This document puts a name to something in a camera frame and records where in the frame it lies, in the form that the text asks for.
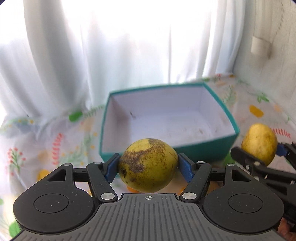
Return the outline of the right hand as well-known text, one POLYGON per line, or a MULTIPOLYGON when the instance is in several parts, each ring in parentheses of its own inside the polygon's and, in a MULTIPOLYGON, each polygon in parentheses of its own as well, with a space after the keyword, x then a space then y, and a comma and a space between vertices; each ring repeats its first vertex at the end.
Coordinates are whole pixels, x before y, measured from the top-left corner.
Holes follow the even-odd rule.
POLYGON ((282 218, 277 232, 287 241, 296 241, 295 232, 291 232, 291 226, 285 218, 282 218))

